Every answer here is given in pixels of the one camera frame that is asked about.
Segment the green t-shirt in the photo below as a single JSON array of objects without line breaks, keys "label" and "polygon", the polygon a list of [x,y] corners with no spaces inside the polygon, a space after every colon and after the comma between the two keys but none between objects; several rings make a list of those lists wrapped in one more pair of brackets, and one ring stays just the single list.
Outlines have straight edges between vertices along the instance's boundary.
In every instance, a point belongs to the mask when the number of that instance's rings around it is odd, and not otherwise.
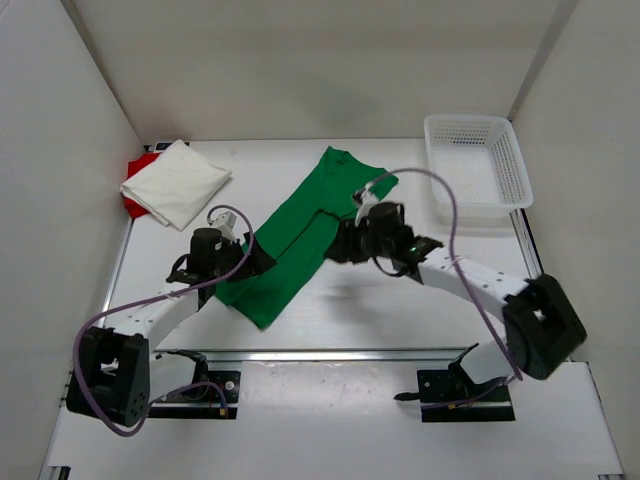
[{"label": "green t-shirt", "polygon": [[380,167],[329,147],[293,193],[255,232],[255,240],[276,261],[266,273],[216,287],[215,297],[259,329],[269,327],[324,262],[342,219],[353,219],[352,195],[375,181],[384,198],[398,183]]}]

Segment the white t-shirt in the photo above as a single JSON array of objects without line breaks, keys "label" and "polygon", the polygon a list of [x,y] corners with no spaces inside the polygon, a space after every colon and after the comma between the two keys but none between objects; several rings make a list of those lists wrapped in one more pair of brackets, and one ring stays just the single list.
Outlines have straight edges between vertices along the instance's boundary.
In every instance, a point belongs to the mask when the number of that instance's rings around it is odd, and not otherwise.
[{"label": "white t-shirt", "polygon": [[214,165],[182,140],[176,140],[125,180],[120,193],[162,225],[183,231],[231,176],[230,170]]}]

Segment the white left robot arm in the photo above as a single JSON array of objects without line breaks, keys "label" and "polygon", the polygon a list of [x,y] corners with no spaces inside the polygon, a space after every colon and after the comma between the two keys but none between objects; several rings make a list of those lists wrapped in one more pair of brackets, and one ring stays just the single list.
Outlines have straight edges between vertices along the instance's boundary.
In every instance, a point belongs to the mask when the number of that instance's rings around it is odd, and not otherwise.
[{"label": "white left robot arm", "polygon": [[167,396],[198,400],[210,391],[220,393],[203,354],[157,348],[206,305],[219,284],[250,279],[275,264],[252,231],[238,239],[229,227],[196,229],[158,294],[128,304],[131,318],[104,325],[91,320],[81,328],[72,349],[66,408],[128,437],[143,425],[153,403]]}]

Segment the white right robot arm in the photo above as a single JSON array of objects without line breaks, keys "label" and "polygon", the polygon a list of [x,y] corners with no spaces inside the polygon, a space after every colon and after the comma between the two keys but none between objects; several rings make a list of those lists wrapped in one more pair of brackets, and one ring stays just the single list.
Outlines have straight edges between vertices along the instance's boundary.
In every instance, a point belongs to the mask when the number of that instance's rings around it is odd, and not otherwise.
[{"label": "white right robot arm", "polygon": [[460,399],[470,400],[486,384],[518,374],[545,380],[587,338],[554,277],[522,279],[454,255],[442,242],[415,234],[401,204],[378,203],[341,221],[325,256],[340,264],[388,259],[390,276],[467,300],[488,323],[503,325],[502,333],[490,331],[491,341],[469,347],[450,363],[449,387]]}]

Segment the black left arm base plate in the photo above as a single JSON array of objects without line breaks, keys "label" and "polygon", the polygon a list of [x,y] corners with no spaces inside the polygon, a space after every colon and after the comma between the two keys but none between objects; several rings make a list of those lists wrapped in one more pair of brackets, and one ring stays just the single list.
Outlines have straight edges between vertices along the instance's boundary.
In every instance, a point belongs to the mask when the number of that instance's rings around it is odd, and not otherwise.
[{"label": "black left arm base plate", "polygon": [[234,420],[240,392],[241,370],[235,364],[211,362],[187,350],[151,356],[150,418]]}]

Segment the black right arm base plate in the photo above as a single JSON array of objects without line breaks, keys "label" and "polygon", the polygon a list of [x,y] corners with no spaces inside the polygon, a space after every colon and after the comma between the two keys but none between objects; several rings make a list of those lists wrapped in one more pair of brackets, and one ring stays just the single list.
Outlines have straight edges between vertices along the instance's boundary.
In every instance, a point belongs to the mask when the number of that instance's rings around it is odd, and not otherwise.
[{"label": "black right arm base plate", "polygon": [[418,370],[416,392],[400,392],[397,402],[418,402],[422,423],[512,422],[515,413],[504,380],[467,386],[448,370]]}]

